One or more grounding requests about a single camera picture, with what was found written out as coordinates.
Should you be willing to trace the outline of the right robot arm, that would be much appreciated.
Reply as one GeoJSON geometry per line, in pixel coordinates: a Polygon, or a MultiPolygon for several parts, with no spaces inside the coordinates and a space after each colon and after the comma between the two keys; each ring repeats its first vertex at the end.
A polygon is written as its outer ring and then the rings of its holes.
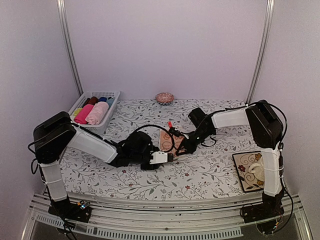
{"type": "Polygon", "coordinates": [[[225,108],[210,114],[195,108],[188,115],[195,130],[186,134],[176,150],[176,155],[192,154],[197,146],[208,137],[216,134],[217,129],[248,125],[255,144],[264,161],[264,187],[262,203],[244,206],[240,210],[245,223],[261,221],[284,214],[282,198],[286,192],[283,175],[283,138],[287,123],[281,122],[275,113],[276,106],[266,100],[236,108],[225,108]]]}

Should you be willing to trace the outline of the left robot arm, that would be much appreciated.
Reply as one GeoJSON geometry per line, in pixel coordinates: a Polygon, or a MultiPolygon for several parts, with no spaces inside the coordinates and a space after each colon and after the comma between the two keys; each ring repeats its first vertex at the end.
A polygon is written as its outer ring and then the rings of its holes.
{"type": "Polygon", "coordinates": [[[168,161],[167,154],[154,146],[151,138],[142,131],[133,132],[121,142],[108,141],[72,122],[65,111],[36,126],[33,142],[28,147],[34,148],[35,160],[49,194],[48,212],[63,221],[88,223],[92,213],[90,202],[70,201],[61,169],[67,151],[84,153],[115,168],[139,164],[143,170],[154,170],[168,161]]]}

